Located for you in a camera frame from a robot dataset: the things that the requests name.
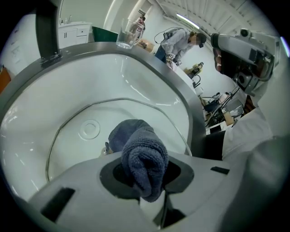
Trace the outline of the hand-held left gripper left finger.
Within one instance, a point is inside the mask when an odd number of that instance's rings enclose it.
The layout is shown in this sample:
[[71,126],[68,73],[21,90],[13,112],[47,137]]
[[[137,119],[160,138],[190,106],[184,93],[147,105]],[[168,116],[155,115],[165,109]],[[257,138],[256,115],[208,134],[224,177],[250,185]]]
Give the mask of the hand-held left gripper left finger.
[[142,232],[137,201],[113,196],[102,185],[100,172],[120,153],[81,162],[46,184],[29,201],[50,218],[55,205],[61,211],[55,224],[70,232]]

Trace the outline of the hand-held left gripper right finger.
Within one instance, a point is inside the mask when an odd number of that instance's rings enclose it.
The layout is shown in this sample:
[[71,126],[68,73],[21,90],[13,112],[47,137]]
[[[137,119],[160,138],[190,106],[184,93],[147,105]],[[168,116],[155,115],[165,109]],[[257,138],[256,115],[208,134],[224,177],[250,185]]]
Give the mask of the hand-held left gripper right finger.
[[170,156],[163,205],[153,222],[163,229],[188,217],[214,193],[228,172],[229,165],[223,161]]

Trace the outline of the dark blue cloth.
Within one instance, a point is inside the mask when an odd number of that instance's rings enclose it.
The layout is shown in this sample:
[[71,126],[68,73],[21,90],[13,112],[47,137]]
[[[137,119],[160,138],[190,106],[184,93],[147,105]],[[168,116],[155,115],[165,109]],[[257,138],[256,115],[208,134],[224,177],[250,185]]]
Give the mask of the dark blue cloth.
[[155,202],[163,191],[169,156],[153,127],[144,120],[124,120],[109,134],[108,148],[113,153],[121,152],[125,175],[133,181],[140,197]]

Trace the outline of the cardboard box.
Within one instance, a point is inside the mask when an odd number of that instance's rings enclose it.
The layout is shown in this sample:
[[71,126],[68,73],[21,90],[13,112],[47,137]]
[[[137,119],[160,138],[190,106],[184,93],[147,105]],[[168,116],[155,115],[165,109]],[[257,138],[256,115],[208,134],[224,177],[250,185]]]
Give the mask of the cardboard box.
[[232,125],[234,123],[234,118],[230,115],[230,113],[227,111],[223,114],[226,125]]

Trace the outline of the person's grey jacket torso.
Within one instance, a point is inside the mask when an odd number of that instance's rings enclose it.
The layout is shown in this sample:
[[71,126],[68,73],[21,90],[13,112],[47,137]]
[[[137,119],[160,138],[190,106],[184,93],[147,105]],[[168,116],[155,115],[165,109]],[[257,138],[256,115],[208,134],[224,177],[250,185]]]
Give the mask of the person's grey jacket torso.
[[266,93],[258,107],[240,118],[225,131],[222,160],[231,163],[260,143],[290,135],[290,95]]

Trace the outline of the white sink basin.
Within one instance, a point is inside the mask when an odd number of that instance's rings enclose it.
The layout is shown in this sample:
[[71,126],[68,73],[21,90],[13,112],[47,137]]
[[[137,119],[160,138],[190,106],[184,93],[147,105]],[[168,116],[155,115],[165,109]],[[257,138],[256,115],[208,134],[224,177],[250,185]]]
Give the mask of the white sink basin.
[[28,201],[48,180],[98,158],[111,131],[126,119],[146,121],[167,150],[186,151],[185,105],[133,58],[82,58],[33,81],[0,126],[0,160],[12,192]]

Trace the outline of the white freestanding sink unit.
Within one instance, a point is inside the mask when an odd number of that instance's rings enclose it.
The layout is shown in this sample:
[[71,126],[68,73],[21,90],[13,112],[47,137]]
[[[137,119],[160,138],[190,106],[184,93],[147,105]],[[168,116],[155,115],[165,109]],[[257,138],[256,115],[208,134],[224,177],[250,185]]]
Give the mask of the white freestanding sink unit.
[[191,80],[191,78],[186,75],[185,72],[179,67],[176,67],[175,73],[191,88],[191,90],[196,95],[197,93],[193,87],[193,81]]

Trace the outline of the orange sofa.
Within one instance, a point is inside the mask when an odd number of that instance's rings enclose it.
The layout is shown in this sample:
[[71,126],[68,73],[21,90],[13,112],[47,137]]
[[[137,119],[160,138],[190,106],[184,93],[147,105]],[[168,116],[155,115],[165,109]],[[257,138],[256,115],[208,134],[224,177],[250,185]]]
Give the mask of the orange sofa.
[[10,83],[11,77],[7,71],[7,68],[3,68],[0,72],[0,94],[6,88],[6,86]]

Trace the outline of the dark bathtub with white rim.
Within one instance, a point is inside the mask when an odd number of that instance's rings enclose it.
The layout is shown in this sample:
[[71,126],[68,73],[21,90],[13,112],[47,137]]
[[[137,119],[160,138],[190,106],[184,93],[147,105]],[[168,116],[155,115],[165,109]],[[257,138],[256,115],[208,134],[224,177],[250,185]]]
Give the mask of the dark bathtub with white rim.
[[116,42],[117,33],[105,30],[99,27],[92,26],[92,33],[94,37],[94,42]]

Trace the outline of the white vanity cabinet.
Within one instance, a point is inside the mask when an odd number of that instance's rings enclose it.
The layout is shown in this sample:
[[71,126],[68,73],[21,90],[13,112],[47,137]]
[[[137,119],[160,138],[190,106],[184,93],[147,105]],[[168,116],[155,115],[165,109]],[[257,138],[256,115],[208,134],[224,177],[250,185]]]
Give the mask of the white vanity cabinet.
[[58,27],[59,48],[88,43],[92,24],[89,22],[71,22]]

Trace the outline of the clear glass mug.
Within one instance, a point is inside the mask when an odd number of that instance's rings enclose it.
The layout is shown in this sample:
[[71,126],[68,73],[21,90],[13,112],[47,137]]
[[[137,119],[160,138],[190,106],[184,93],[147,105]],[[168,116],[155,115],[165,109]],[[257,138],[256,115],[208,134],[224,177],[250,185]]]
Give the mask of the clear glass mug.
[[121,48],[131,49],[138,44],[143,32],[143,25],[139,25],[129,19],[122,19],[116,45]]

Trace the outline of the black faucet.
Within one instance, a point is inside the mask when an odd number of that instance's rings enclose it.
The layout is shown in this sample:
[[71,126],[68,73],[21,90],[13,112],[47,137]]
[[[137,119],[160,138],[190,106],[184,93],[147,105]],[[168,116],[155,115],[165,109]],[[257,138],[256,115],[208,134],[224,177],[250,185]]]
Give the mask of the black faucet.
[[61,57],[58,26],[63,0],[41,0],[36,7],[36,38],[40,64],[46,66]]

